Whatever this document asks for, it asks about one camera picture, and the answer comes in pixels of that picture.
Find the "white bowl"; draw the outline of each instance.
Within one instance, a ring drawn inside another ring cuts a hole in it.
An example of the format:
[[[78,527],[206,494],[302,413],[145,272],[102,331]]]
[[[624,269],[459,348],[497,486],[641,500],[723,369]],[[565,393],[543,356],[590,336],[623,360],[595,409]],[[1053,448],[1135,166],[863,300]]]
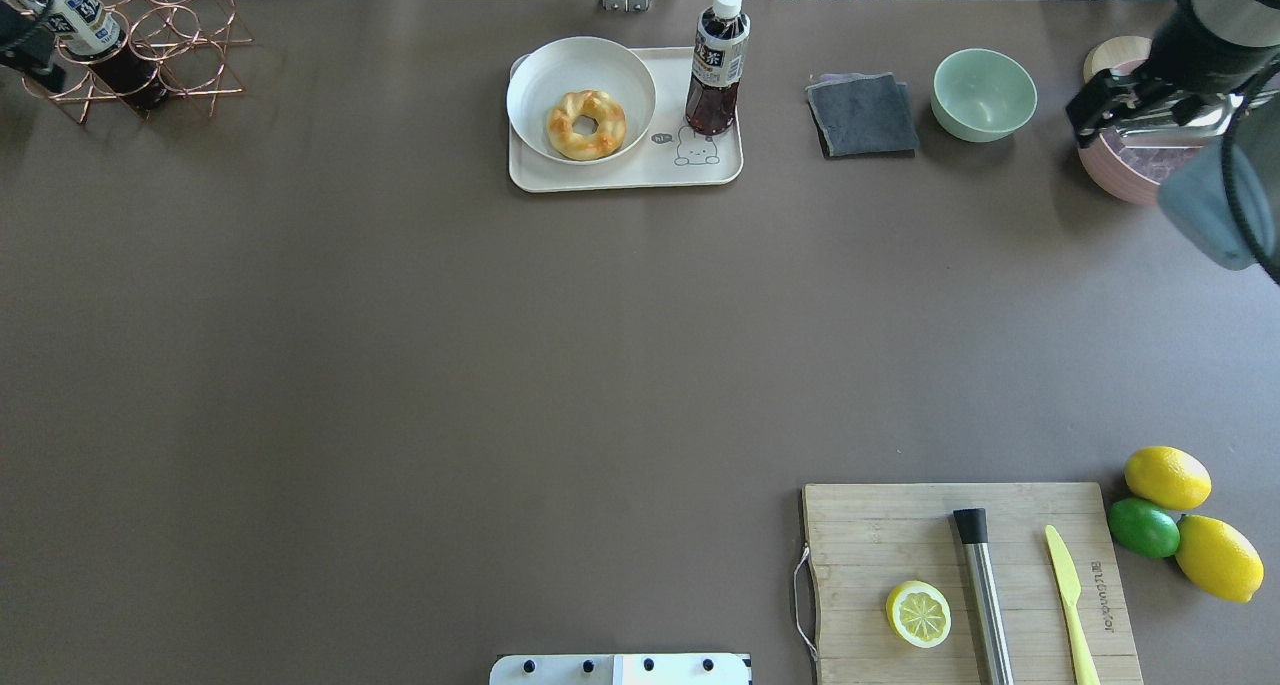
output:
[[[627,117],[622,147],[599,160],[570,160],[552,147],[547,117],[564,93],[604,91]],[[530,52],[507,85],[507,117],[516,134],[544,156],[568,165],[596,165],[621,157],[644,138],[653,120],[658,91],[644,60],[607,38],[562,38]]]

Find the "bottle cap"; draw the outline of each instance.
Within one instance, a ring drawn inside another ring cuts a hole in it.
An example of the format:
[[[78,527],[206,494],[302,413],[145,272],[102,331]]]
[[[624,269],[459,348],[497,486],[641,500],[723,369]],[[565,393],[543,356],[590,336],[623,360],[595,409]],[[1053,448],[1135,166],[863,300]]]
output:
[[[742,10],[742,0],[716,0],[712,12],[722,20],[732,20]]]

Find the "lemon slice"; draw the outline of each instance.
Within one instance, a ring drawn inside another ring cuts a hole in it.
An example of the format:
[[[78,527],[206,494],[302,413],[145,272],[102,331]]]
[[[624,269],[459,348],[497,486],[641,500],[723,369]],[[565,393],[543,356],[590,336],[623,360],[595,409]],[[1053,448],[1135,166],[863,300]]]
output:
[[[888,594],[884,602],[888,624],[901,639],[915,648],[934,648],[951,633],[951,607],[937,588],[919,580],[908,580]]]

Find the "bottle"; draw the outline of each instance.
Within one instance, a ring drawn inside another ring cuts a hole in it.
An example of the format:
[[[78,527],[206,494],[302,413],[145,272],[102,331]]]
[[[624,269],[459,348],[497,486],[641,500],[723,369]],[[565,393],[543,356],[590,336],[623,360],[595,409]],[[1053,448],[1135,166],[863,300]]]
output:
[[[20,0],[44,12],[50,0]],[[46,28],[72,52],[73,61],[88,67],[120,100],[138,110],[154,110],[169,97],[160,82],[159,65],[138,58],[128,44],[128,33],[113,12],[97,0],[52,0],[54,10]]]
[[[718,134],[733,124],[750,33],[751,22],[742,14],[742,0],[714,0],[699,18],[694,74],[685,101],[685,120],[696,133]]]

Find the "cartoon drawing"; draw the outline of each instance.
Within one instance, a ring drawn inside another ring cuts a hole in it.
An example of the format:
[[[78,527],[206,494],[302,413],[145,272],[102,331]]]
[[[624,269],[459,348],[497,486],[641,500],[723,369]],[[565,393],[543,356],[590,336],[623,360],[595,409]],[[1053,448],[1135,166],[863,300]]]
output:
[[[719,150],[709,134],[695,133],[690,125],[682,125],[676,137],[676,165],[716,165]]]

